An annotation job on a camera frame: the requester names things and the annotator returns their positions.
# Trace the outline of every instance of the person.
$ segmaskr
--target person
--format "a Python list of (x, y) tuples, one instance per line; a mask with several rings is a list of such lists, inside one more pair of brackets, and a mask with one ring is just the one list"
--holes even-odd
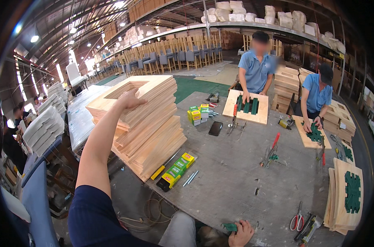
[[(92, 130), (81, 155), (76, 189), (70, 205), (68, 227), (73, 246), (158, 246), (140, 240), (125, 230), (111, 203), (107, 157), (122, 112), (145, 104), (135, 97), (137, 88), (125, 92)], [(229, 236), (230, 247), (244, 246), (254, 234), (248, 221), (236, 223)], [(182, 211), (173, 216), (159, 245), (195, 247), (195, 221)]]
[(19, 110), (22, 111), (22, 109), (23, 109), (24, 107), (25, 107), (25, 102), (24, 102), (24, 101), (19, 102), (19, 104), (18, 104), (18, 108), (19, 108)]
[(242, 103), (249, 102), (249, 92), (266, 95), (272, 83), (275, 63), (268, 55), (269, 35), (257, 31), (253, 33), (250, 51), (239, 61), (239, 82), (243, 89)]
[(14, 107), (12, 112), (15, 117), (14, 125), (16, 128), (18, 128), (19, 123), (29, 115), (29, 112), (21, 110), (19, 106)]
[(23, 174), (27, 156), (23, 152), (18, 141), (21, 140), (21, 134), (16, 133), (17, 128), (9, 128), (7, 126), (7, 118), (3, 116), (3, 151), (16, 166), (20, 174)]
[(41, 106), (42, 100), (39, 100), (39, 98), (37, 96), (35, 96), (33, 98), (33, 100), (35, 101), (35, 105), (34, 105), (35, 111), (38, 114), (39, 113), (39, 106)]
[[(319, 66), (318, 74), (310, 74), (302, 84), (302, 95), (297, 102), (297, 116), (304, 118), (304, 122), (313, 122), (319, 130), (323, 128), (323, 117), (331, 104), (333, 97), (333, 69), (328, 64)], [(306, 132), (312, 132), (310, 125), (303, 125)]]

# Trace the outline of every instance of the wooden table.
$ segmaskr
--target wooden table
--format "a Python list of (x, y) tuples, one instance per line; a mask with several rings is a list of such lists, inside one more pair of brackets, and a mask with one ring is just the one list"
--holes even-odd
[[(233, 223), (240, 219), (249, 220), (255, 228), (250, 242), (256, 246), (297, 246), (296, 231), (290, 231), (290, 220), (296, 215), (300, 201), (301, 213), (308, 220), (308, 213), (321, 218), (327, 205), (329, 175), (328, 168), (334, 167), (334, 149), (326, 150), (326, 165), (316, 160), (319, 149), (308, 149), (302, 144), (298, 130), (287, 130), (278, 125), (284, 114), (270, 110), (268, 124), (260, 125), (237, 119), (239, 126), (228, 136), (228, 124), (232, 118), (222, 116), (226, 98), (221, 97), (214, 109), (219, 115), (198, 126), (187, 118), (190, 106), (204, 104), (208, 95), (194, 92), (177, 104), (176, 115), (181, 117), (181, 127), (187, 137), (173, 163), (184, 152), (194, 153), (197, 160), (168, 192), (163, 192), (154, 181), (146, 184), (181, 210), (203, 223), (223, 232), (222, 223)], [(208, 134), (213, 121), (223, 122), (219, 136)], [(279, 164), (272, 162), (269, 169), (259, 165), (266, 148), (272, 145), (276, 134)], [(187, 175), (199, 170), (198, 175), (183, 187)], [(344, 236), (330, 232), (322, 226), (314, 233), (309, 246), (338, 246)]]

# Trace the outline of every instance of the scissors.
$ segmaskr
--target scissors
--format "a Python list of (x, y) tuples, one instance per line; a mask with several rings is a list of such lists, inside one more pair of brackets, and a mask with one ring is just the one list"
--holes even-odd
[(336, 138), (333, 134), (330, 135), (330, 138), (331, 138), (333, 141), (335, 141), (335, 142), (336, 142), (340, 147), (342, 147), (341, 144), (339, 144), (337, 138)]
[(210, 109), (214, 109), (214, 108), (217, 107), (217, 104), (216, 103), (212, 103), (212, 102), (210, 102), (208, 105), (209, 105)]
[(302, 201), (300, 201), (300, 206), (298, 208), (298, 213), (296, 216), (294, 216), (293, 219), (291, 219), (291, 222), (290, 222), (290, 230), (294, 231), (295, 229), (297, 229), (298, 232), (300, 232), (303, 227), (304, 227), (304, 217), (301, 215), (301, 208), (302, 208)]

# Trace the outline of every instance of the green floor mat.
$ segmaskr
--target green floor mat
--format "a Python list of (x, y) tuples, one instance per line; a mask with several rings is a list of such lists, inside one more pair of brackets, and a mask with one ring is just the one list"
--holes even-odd
[(114, 79), (117, 78), (117, 77), (118, 77), (118, 75), (112, 75), (112, 76), (109, 76), (109, 77), (107, 77), (107, 78), (104, 78), (103, 80), (101, 80), (100, 82), (98, 82), (98, 83), (95, 84), (95, 85), (97, 85), (97, 86), (103, 86), (103, 85), (105, 85), (106, 83), (108, 83), (108, 82), (114, 80)]
[(228, 96), (228, 88), (229, 85), (215, 83), (215, 82), (207, 82), (207, 81), (201, 81), (201, 80), (194, 80), (190, 78), (177, 78), (177, 92), (174, 94), (176, 97), (176, 104), (178, 104), (180, 101), (187, 98), (190, 94), (193, 92), (204, 92), (208, 94), (214, 93), (219, 91), (220, 97), (227, 97)]

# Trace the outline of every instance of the black phone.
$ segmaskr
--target black phone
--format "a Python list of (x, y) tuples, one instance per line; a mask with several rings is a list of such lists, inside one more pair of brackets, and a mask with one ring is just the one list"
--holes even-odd
[(214, 123), (210, 127), (209, 135), (218, 136), (222, 127), (223, 127), (222, 122), (214, 121)]

